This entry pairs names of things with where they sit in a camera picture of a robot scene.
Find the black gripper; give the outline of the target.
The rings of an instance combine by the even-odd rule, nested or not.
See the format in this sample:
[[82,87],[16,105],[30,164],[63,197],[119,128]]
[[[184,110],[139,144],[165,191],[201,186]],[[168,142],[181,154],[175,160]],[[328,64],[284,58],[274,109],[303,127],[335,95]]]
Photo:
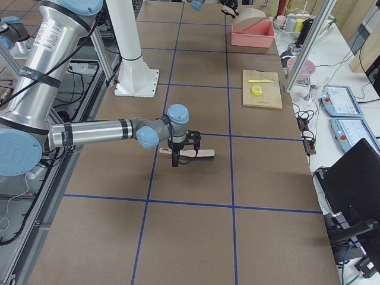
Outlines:
[[201,146],[201,134],[198,131],[187,130],[181,137],[168,138],[167,144],[172,151],[172,167],[178,167],[180,165],[180,151],[184,146],[192,145],[195,154],[198,154]]
[[223,2],[223,13],[231,17],[237,17],[239,15],[238,1],[237,0],[225,0]]

